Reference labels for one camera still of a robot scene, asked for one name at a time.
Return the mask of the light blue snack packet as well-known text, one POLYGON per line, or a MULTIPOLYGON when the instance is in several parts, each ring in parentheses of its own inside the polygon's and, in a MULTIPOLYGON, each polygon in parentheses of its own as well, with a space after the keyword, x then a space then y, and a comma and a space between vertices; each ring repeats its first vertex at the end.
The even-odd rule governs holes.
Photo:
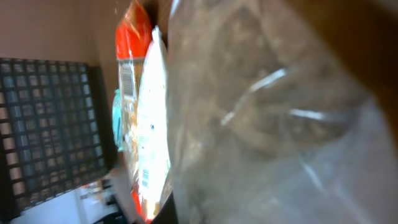
POLYGON ((114 143, 118 148, 118 152, 123 152, 123 135, 122 135, 122 119, 121 119, 121 98, 119 89, 114 91, 112 105, 112 129, 114 143))

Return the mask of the orange spaghetti pack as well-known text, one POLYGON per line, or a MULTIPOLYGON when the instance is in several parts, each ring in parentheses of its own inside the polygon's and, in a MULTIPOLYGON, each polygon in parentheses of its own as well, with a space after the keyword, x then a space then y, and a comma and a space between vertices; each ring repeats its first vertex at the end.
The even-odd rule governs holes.
POLYGON ((149 16, 139 1, 132 1, 116 28, 116 58, 118 61, 121 97, 121 134, 123 151, 132 184, 131 197, 138 219, 150 223, 139 196, 139 154, 137 141, 137 103, 139 82, 144 59, 152 41, 149 16))

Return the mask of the beige bread snack bag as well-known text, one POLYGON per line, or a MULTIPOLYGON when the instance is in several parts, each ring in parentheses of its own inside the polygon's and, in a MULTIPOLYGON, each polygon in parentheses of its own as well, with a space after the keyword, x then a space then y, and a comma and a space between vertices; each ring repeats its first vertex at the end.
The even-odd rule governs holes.
POLYGON ((395 1, 174 1, 168 144, 179 223, 396 223, 397 124, 318 30, 395 1))

